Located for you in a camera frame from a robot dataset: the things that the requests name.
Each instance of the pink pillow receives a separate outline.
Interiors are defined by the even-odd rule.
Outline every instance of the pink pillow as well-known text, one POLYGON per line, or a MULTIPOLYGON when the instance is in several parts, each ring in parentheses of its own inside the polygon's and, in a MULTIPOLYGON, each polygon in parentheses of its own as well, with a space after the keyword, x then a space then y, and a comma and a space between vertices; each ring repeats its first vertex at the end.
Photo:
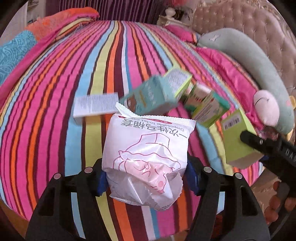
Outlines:
POLYGON ((167 30, 169 30, 171 33, 176 35, 179 39, 181 39, 184 42, 189 42, 192 44, 197 44, 198 40, 200 38, 200 35, 191 29, 181 26, 181 25, 176 25, 176 24, 169 24, 165 26, 167 30))

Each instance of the beige headboard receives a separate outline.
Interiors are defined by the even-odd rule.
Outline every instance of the beige headboard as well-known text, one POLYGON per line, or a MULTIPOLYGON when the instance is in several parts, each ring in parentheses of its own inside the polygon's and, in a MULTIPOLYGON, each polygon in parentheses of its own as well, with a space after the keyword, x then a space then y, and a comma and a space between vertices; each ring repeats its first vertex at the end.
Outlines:
POLYGON ((197 7, 192 28, 200 33, 235 28, 266 53, 289 95, 296 96, 296 39, 276 8, 265 0, 217 0, 197 7))

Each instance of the metal bolt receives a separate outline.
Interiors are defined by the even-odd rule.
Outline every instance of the metal bolt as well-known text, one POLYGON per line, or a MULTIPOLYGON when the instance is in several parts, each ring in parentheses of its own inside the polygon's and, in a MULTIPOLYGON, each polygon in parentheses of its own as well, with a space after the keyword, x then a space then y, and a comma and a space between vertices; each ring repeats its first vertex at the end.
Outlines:
POLYGON ((237 173, 235 174, 235 177, 238 178, 238 179, 242 179, 242 174, 240 174, 240 173, 237 172, 237 173))
POLYGON ((84 169, 84 172, 85 172, 85 173, 91 173, 91 172, 92 172, 92 167, 86 167, 86 168, 84 169))
POLYGON ((204 167, 204 171, 210 173, 212 169, 210 167, 204 167))
POLYGON ((54 174, 54 179, 60 179, 61 178, 61 174, 60 173, 56 173, 56 174, 54 174))

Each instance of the nightstand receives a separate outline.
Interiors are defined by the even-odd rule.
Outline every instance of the nightstand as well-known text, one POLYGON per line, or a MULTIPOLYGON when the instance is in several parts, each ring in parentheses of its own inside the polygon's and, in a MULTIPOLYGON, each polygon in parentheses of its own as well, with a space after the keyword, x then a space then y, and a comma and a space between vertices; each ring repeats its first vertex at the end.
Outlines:
POLYGON ((166 16, 162 16, 162 15, 159 15, 159 18, 158 18, 156 24, 159 25, 159 26, 164 27, 166 25, 169 25, 170 22, 181 25, 181 26, 190 27, 189 24, 183 23, 183 22, 178 21, 178 20, 176 20, 174 18, 169 18, 169 17, 166 17, 166 16))

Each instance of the cartoon drawing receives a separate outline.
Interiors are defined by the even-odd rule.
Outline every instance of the cartoon drawing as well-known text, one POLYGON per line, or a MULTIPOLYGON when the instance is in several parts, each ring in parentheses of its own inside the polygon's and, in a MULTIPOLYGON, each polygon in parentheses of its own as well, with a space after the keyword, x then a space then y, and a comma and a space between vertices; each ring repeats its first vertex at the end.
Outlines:
POLYGON ((135 98, 135 95, 132 95, 131 97, 127 98, 128 109, 130 109, 132 112, 135 112, 136 111, 136 105, 137 105, 137 100, 135 98))
POLYGON ((170 138, 161 133, 141 135, 140 140, 120 150, 113 169, 125 171, 156 190, 164 193, 166 175, 181 168, 169 150, 170 138))

